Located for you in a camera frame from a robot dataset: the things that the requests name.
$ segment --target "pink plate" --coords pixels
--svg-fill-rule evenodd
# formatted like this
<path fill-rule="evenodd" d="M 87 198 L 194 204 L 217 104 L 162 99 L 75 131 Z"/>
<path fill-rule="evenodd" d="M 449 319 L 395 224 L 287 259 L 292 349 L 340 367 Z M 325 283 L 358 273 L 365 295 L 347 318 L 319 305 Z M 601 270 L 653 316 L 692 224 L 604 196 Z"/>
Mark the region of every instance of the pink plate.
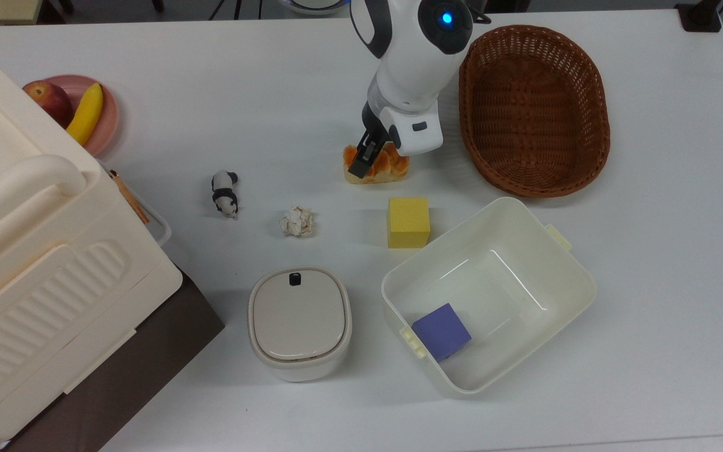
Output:
<path fill-rule="evenodd" d="M 55 77 L 49 77 L 46 79 L 49 83 L 54 83 L 63 91 L 68 94 L 69 99 L 72 101 L 72 107 L 77 110 L 77 106 L 80 105 L 80 99 L 89 86 L 97 83 L 96 80 L 85 75 L 55 75 Z M 91 133 L 91 137 L 88 142 L 83 146 L 89 154 L 97 157 L 98 154 L 104 151 L 119 125 L 119 106 L 115 102 L 115 98 L 111 92 L 102 85 L 102 94 L 104 100 L 102 103 L 102 112 L 100 114 L 100 120 L 97 123 L 97 127 Z"/>

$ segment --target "purple sponge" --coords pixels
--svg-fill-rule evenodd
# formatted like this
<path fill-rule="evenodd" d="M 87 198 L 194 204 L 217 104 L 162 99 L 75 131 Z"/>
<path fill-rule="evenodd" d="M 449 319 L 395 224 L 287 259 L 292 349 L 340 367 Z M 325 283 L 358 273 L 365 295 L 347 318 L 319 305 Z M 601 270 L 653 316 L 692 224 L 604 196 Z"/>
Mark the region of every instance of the purple sponge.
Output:
<path fill-rule="evenodd" d="M 470 333 L 448 303 L 415 321 L 412 331 L 438 363 L 458 352 L 471 339 Z"/>

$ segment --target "yellow sponge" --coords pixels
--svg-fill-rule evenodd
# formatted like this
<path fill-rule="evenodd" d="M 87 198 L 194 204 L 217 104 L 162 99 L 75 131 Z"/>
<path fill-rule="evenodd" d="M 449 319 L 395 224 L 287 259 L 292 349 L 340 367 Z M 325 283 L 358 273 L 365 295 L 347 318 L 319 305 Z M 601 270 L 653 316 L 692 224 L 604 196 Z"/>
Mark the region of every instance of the yellow sponge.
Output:
<path fill-rule="evenodd" d="M 390 248 L 422 248 L 428 242 L 428 198 L 390 198 L 387 243 Z"/>

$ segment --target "panda figurine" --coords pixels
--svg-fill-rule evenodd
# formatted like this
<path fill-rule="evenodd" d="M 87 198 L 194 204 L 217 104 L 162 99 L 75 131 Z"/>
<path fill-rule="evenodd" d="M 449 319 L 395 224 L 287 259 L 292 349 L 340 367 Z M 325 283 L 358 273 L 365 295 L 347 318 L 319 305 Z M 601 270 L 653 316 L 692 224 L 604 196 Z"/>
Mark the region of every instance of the panda figurine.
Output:
<path fill-rule="evenodd" d="M 233 192 L 233 184 L 238 182 L 236 173 L 218 171 L 212 178 L 212 200 L 216 210 L 225 217 L 236 219 L 238 214 L 238 198 Z"/>

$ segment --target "brown basket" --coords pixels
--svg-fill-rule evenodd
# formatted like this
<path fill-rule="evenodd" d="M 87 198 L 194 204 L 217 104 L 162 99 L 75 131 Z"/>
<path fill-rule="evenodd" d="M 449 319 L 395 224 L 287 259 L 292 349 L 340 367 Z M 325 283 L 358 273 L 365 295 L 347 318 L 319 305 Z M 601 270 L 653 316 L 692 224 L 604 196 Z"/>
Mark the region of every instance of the brown basket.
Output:
<path fill-rule="evenodd" d="M 459 123 L 476 169 L 497 188 L 553 198 L 591 183 L 610 151 L 599 70 L 564 35 L 502 26 L 459 69 Z"/>

